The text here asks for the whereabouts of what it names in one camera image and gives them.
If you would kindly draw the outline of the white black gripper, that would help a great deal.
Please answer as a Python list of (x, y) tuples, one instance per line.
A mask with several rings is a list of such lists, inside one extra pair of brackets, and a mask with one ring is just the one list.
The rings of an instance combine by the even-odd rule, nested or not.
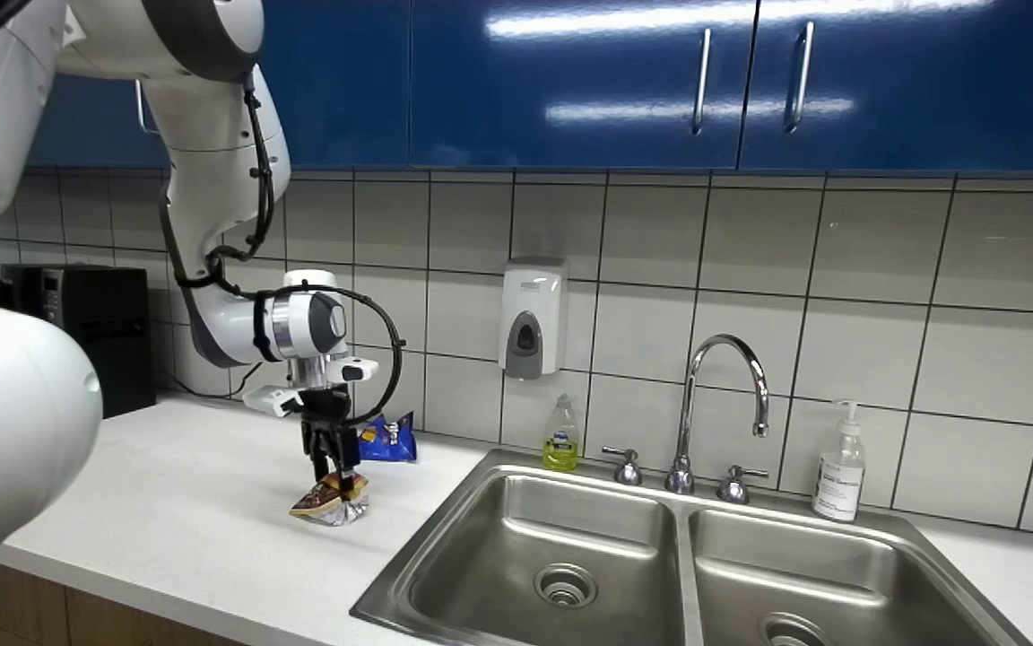
[(376, 364), (344, 357), (344, 360), (300, 360), (298, 364), (298, 389), (281, 389), (272, 414), (300, 415), (300, 449), (311, 462), (311, 481), (331, 478), (331, 472), (342, 472), (342, 478), (360, 474), (360, 438), (354, 426), (364, 425), (360, 414), (353, 414), (353, 386), (372, 382)]

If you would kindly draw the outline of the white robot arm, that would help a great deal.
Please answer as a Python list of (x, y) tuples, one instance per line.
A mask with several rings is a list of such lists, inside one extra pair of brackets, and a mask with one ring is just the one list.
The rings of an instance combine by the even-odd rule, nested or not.
[[(298, 274), (246, 293), (224, 274), (237, 255), (225, 238), (263, 234), (292, 185), (263, 41), (263, 0), (0, 0), (0, 214), (62, 77), (135, 82), (167, 153), (157, 224), (197, 357), (300, 364), (304, 378), (269, 402), (317, 420), (325, 395), (376, 374), (344, 344), (349, 290)], [(101, 420), (87, 351), (54, 323), (0, 309), (0, 547), (74, 481)]]

